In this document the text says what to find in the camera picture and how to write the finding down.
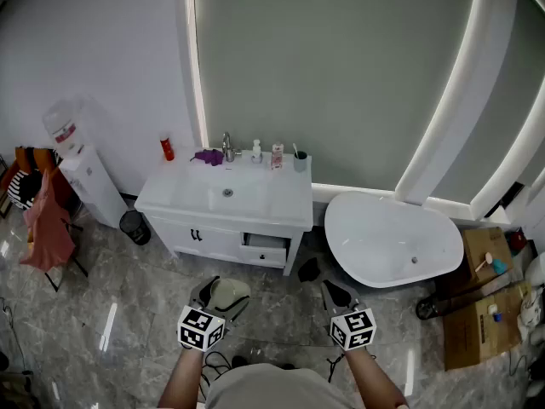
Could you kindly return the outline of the white crumpled item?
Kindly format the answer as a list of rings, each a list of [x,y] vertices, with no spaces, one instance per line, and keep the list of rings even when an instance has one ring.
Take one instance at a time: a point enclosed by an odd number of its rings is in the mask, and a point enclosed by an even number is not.
[[[525,283],[530,290],[523,297],[517,325],[522,341],[537,345],[545,341],[545,251],[526,269]]]

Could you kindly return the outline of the person's left forearm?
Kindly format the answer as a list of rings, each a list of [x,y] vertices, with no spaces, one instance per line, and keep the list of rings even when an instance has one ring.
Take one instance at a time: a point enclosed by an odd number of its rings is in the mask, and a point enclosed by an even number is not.
[[[204,353],[183,349],[161,395],[158,408],[197,409]]]

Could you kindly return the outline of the person's right forearm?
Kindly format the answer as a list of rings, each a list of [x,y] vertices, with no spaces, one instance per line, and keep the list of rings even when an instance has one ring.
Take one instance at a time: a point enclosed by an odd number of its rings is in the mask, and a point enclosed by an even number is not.
[[[365,348],[346,351],[345,357],[365,409],[409,409],[399,388]]]

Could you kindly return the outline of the small cardboard box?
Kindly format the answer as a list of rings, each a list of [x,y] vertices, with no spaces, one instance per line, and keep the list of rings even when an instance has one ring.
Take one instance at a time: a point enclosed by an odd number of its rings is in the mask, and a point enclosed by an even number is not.
[[[479,272],[476,267],[485,259],[485,253],[490,252],[494,259],[499,259],[508,265],[508,271],[513,268],[513,258],[508,247],[504,232],[500,228],[477,228],[462,231],[465,258],[471,274],[471,284],[480,287],[498,277],[491,265],[484,266]]]

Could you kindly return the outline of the person's beige shirt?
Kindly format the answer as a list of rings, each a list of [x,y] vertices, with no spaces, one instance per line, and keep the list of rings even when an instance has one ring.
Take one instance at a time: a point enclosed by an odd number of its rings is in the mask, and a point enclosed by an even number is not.
[[[209,388],[206,409],[353,409],[342,392],[316,372],[261,363],[223,374]]]

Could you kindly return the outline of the purple cloth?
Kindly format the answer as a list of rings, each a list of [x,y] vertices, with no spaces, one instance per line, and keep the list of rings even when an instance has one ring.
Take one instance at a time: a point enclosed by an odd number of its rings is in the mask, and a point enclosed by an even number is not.
[[[194,159],[203,161],[211,166],[217,166],[223,163],[224,154],[217,149],[203,149],[194,153],[191,161]]]

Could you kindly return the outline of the red bottle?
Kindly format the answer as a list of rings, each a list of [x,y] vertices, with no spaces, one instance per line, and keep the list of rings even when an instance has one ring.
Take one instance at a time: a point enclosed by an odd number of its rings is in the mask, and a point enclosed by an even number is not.
[[[163,132],[163,134],[160,136],[160,143],[163,149],[163,155],[165,159],[168,162],[172,161],[175,158],[175,152],[173,150],[173,147],[170,142],[169,134],[167,132]]]

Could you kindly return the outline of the white wall ledge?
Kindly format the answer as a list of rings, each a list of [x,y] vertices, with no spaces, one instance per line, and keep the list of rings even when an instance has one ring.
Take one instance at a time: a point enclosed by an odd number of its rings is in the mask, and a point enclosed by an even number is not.
[[[313,183],[313,214],[316,225],[323,224],[325,208],[330,201],[340,193],[346,192],[359,192],[373,195],[379,199],[394,199],[395,192],[360,188],[360,187],[346,187],[321,183]],[[495,212],[489,218],[477,219],[469,204],[454,202],[445,199],[436,199],[428,197],[423,204],[425,208],[436,210],[446,216],[448,216],[454,223],[462,225],[491,225],[499,227],[509,227],[511,222],[508,218],[508,214],[502,207],[498,207]]]

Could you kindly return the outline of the white water dispenser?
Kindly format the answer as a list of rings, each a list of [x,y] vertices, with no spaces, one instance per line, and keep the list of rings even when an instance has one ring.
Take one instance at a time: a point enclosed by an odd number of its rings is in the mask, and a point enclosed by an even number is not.
[[[119,229],[128,207],[92,146],[84,146],[75,157],[64,158],[60,171],[98,222]]]

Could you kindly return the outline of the chrome faucet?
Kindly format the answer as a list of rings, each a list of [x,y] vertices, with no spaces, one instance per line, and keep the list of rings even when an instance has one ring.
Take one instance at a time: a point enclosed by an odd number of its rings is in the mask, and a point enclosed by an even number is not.
[[[232,163],[237,156],[242,155],[241,150],[232,146],[231,136],[228,132],[225,132],[222,137],[222,153],[225,161],[228,163]]]

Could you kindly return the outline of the white lit wall frame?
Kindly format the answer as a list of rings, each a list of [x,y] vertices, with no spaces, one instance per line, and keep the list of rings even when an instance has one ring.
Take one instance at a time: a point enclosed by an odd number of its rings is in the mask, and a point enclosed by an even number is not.
[[[473,0],[451,75],[396,189],[488,210],[545,164],[545,0]]]
[[[176,0],[176,23],[186,109],[191,124],[193,145],[208,147],[203,91],[198,61],[195,0]]]

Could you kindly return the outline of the white sink vanity cabinet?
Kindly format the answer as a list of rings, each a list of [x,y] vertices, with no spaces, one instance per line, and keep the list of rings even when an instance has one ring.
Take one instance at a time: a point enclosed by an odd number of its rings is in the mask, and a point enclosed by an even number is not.
[[[191,161],[196,149],[183,148],[148,177],[135,208],[146,216],[173,256],[194,255],[249,265],[242,259],[243,233],[290,239],[289,275],[304,233],[313,227],[312,160],[294,170],[293,155],[272,170],[270,153],[253,164],[243,151],[232,163],[211,166]],[[233,190],[226,198],[222,191]]]

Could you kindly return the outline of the black folding rack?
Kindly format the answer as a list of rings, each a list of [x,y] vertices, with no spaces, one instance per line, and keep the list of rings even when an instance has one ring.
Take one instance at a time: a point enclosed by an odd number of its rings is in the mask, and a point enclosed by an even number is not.
[[[74,224],[73,222],[68,222],[67,220],[64,220],[62,219],[62,222],[66,228],[66,231],[69,233],[69,235],[72,237],[73,236],[73,232],[76,231],[78,233],[82,233],[83,232],[83,228]],[[81,273],[83,274],[83,276],[85,278],[88,278],[89,277],[89,273],[88,271],[82,266],[82,264],[79,262],[79,260],[77,259],[76,257],[76,252],[73,252],[70,256],[70,259],[76,264],[77,268],[81,271]],[[51,277],[49,276],[48,273],[45,273],[45,276],[47,278],[47,280],[49,281],[49,283],[51,284],[52,288],[54,289],[54,292],[58,292],[59,291],[59,288],[60,286],[57,285],[52,279]]]

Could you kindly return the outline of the black mesh wastebasket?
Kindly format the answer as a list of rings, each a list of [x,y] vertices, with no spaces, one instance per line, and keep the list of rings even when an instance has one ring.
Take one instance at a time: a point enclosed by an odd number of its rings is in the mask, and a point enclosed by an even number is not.
[[[119,228],[136,245],[145,245],[151,238],[151,231],[143,215],[137,210],[126,211],[119,221]]]

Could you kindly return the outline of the large cardboard box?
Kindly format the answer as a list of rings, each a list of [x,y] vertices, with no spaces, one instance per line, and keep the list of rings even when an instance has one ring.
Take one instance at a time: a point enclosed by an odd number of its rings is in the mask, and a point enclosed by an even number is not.
[[[519,282],[444,316],[445,370],[476,366],[519,345],[517,317],[529,290]],[[495,322],[494,313],[502,320]]]

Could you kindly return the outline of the clear water jug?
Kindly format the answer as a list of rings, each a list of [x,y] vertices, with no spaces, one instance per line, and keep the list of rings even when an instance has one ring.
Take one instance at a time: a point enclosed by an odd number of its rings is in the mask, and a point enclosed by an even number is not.
[[[96,125],[102,107],[92,96],[63,98],[42,116],[43,126],[61,158],[76,158],[86,147],[97,148]]]

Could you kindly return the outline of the black white striped bag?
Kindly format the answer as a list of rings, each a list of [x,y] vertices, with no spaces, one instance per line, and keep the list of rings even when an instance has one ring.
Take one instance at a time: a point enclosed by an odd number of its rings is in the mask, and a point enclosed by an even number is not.
[[[33,170],[29,174],[23,170],[16,172],[8,186],[10,201],[22,210],[30,209],[42,187],[42,177],[39,170]]]

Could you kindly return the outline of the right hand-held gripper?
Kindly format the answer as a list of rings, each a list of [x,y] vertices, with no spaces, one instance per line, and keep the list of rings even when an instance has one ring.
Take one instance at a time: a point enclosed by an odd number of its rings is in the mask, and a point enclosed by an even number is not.
[[[357,309],[330,320],[330,337],[338,346],[344,351],[351,351],[373,342],[377,330],[375,317],[371,308],[360,308],[355,290],[324,280],[321,282],[321,293],[327,313],[335,313],[336,307]]]

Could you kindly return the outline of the white bathtub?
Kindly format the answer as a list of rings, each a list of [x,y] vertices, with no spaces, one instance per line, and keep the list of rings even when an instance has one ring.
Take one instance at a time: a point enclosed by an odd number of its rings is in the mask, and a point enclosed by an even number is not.
[[[450,273],[464,257],[461,233],[448,216],[366,193],[335,196],[325,212],[324,230],[341,268],[373,288]],[[412,263],[413,256],[418,263]]]

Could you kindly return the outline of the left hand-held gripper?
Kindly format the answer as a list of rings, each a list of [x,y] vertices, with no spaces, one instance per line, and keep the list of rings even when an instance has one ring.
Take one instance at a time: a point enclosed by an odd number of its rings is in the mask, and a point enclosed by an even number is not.
[[[249,296],[240,297],[229,307],[217,309],[220,317],[206,312],[212,297],[212,285],[219,280],[214,276],[202,281],[194,287],[190,294],[190,306],[181,310],[177,322],[177,341],[186,349],[207,352],[213,348],[226,334],[227,321],[221,317],[238,317],[248,306]]]

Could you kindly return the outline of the orange brown bag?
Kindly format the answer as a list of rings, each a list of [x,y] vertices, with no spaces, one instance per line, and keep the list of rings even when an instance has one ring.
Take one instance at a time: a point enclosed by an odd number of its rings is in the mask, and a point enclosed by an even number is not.
[[[39,170],[41,173],[47,170],[52,173],[58,163],[59,157],[53,149],[19,146],[15,149],[15,161],[0,179],[0,189],[8,191],[9,183],[20,170],[27,174],[34,170]]]

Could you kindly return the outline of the pink hanging cloth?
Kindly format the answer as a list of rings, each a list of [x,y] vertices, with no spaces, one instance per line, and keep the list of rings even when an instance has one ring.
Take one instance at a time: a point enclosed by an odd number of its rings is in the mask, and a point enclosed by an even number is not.
[[[76,248],[66,228],[71,218],[69,212],[56,202],[47,170],[43,173],[42,186],[32,207],[24,211],[23,217],[28,231],[27,253],[20,264],[44,273],[67,264]]]

